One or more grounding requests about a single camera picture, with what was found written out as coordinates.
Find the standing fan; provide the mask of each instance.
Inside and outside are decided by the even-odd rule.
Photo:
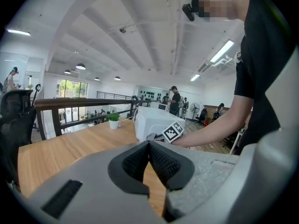
[[[200,111],[200,105],[198,103],[193,103],[190,106],[190,111],[193,113],[192,120],[194,119],[194,115]]]

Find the table top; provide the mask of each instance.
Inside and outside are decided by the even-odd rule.
[[[112,130],[105,122],[53,139],[44,140],[19,148],[18,174],[21,192],[29,197],[44,181],[70,166],[75,160],[96,152],[136,143],[132,120],[121,122]],[[161,215],[166,189],[148,163],[143,183],[149,186],[149,201]]]

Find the white ceiling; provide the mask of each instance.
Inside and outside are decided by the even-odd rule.
[[[67,1],[71,8],[65,5],[65,10],[74,9],[71,3],[76,2]],[[15,26],[21,21],[25,24],[24,20],[28,20],[27,30],[43,26],[44,29],[51,31],[51,35],[44,35],[50,40],[47,45],[45,45],[43,36],[40,36],[40,39],[35,38],[37,46],[48,49],[48,53],[53,53],[53,57],[48,54],[51,58],[48,72],[63,74],[65,69],[72,70],[75,69],[76,64],[84,63],[86,78],[90,80],[96,76],[105,80],[111,77],[107,74],[113,75],[127,71],[138,75],[139,71],[144,73],[149,69],[151,72],[172,75],[174,79],[180,77],[182,80],[190,80],[198,68],[206,60],[210,60],[228,39],[235,42],[228,53],[229,56],[234,56],[244,35],[243,23],[240,21],[205,22],[196,18],[195,22],[189,22],[181,7],[184,3],[190,3],[191,0],[94,1],[70,22],[71,25],[63,32],[60,31],[59,36],[57,36],[57,31],[55,33],[58,26],[55,12],[50,11],[46,5],[36,7],[35,12],[31,11],[32,19],[30,14],[27,14],[26,18],[23,15],[14,20]],[[61,17],[60,21],[66,19],[68,14],[59,13],[58,5],[54,8]],[[39,21],[36,17],[34,18],[33,13],[42,14],[41,17],[44,19],[39,18]],[[123,27],[126,33],[119,31]],[[56,36],[55,41],[53,41],[53,33]],[[204,84],[213,79],[219,79],[219,77],[233,73],[235,68],[220,67],[218,70],[219,72],[212,76],[202,75],[196,83]]]

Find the metal railing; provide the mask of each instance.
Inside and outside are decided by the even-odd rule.
[[[142,105],[143,103],[147,103],[147,106],[150,101],[139,101],[138,104]],[[129,112],[129,117],[133,115],[133,112],[135,110],[134,105],[136,105],[136,101],[134,99],[126,99],[126,100],[118,100],[118,99],[87,99],[87,98],[60,98],[60,99],[40,99],[37,100],[34,104],[34,107],[36,108],[36,114],[37,114],[37,122],[38,127],[40,128],[40,134],[42,140],[46,140],[45,130],[43,126],[43,119],[42,119],[42,111],[45,110],[51,110],[52,111],[52,119],[53,119],[53,126],[55,130],[56,136],[61,136],[62,132],[61,129],[66,129],[68,127],[84,124],[84,123],[90,123],[94,120],[101,119],[106,117],[104,116],[97,116],[89,119],[83,119],[83,120],[77,120],[72,121],[69,123],[61,124],[59,120],[59,112],[58,110],[61,108],[73,108],[73,107],[87,107],[87,106],[98,106],[98,105],[122,105],[122,104],[131,104],[131,108],[129,110],[124,110],[121,112],[117,112],[119,114]]]
[[[98,98],[98,99],[122,99],[122,100],[131,100],[131,99],[132,99],[132,96],[118,95],[118,94],[112,94],[112,93],[106,93],[106,92],[100,92],[100,91],[97,91],[97,98]]]

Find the window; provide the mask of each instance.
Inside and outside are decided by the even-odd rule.
[[[58,79],[56,97],[86,98],[87,85],[87,83],[83,82]]]

